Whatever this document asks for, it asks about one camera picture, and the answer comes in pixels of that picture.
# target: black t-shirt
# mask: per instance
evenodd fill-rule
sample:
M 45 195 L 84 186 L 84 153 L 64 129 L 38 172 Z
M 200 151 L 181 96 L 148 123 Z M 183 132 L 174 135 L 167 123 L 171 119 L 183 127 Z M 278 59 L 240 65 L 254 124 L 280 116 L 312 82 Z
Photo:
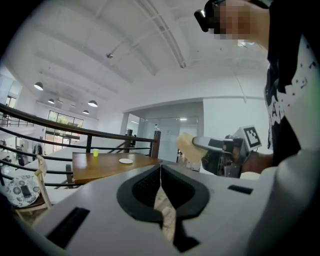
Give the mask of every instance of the black t-shirt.
M 273 149 L 275 166 L 300 150 L 285 114 L 304 93 L 308 81 L 320 73 L 319 14 L 315 2 L 274 0 L 269 8 L 270 65 L 264 95 L 270 125 L 268 147 Z

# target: small cup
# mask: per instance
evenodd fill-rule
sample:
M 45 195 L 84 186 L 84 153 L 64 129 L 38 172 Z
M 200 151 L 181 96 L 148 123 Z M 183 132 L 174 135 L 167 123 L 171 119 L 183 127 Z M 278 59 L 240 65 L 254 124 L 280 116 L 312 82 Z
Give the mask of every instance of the small cup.
M 99 154 L 99 149 L 94 148 L 92 152 L 93 152 L 93 156 L 96 158 Z

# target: chair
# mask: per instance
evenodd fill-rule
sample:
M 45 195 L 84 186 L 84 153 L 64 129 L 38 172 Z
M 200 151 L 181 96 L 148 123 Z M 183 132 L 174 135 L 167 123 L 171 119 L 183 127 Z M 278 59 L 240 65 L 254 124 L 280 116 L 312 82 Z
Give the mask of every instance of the chair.
M 21 213 L 25 213 L 25 212 L 31 213 L 36 210 L 45 209 L 45 208 L 50 209 L 52 207 L 52 204 L 49 200 L 48 193 L 46 190 L 45 182 L 44 182 L 44 175 L 46 175 L 47 173 L 47 163 L 45 159 L 40 155 L 37 155 L 36 158 L 38 159 L 38 170 L 34 174 L 37 178 L 41 193 L 40 193 L 40 196 L 37 198 L 37 200 L 31 205 L 15 209 L 15 212 L 18 214 L 18 216 L 22 220 L 24 220 L 24 218 L 21 215 Z

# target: wooden table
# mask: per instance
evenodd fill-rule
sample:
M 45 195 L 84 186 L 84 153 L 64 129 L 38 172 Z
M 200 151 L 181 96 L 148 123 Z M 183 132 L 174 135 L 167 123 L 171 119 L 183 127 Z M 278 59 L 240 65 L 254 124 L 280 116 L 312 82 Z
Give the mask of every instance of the wooden table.
M 133 163 L 120 163 L 119 159 L 128 158 Z M 76 184 L 85 184 L 96 179 L 124 173 L 136 168 L 161 163 L 162 160 L 151 158 L 141 153 L 93 153 L 72 154 L 73 178 Z

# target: window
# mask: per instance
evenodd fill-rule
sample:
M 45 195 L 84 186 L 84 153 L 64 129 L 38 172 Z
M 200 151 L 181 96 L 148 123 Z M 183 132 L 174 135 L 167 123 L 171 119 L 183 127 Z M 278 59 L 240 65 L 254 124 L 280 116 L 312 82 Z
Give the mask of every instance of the window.
M 6 98 L 5 104 L 10 108 L 14 108 L 16 105 L 16 98 L 8 96 Z
M 66 114 L 61 114 L 58 112 L 50 111 L 48 120 L 57 122 L 60 124 L 68 125 L 68 126 L 74 126 L 74 127 L 79 127 L 81 128 L 84 121 L 82 119 L 78 119 Z M 46 141 L 51 141 L 51 142 L 57 142 L 61 144 L 66 144 L 66 145 L 73 145 L 79 142 L 80 140 L 80 134 L 74 133 L 74 132 L 69 132 L 69 131 L 64 131 L 64 130 L 57 130 L 57 129 L 52 129 L 52 128 L 46 128 L 45 130 L 45 140 Z M 60 149 L 63 149 L 63 146 L 60 145 L 51 145 L 51 144 L 46 144 L 45 145 L 45 154 L 49 155 L 53 152 L 56 152 Z

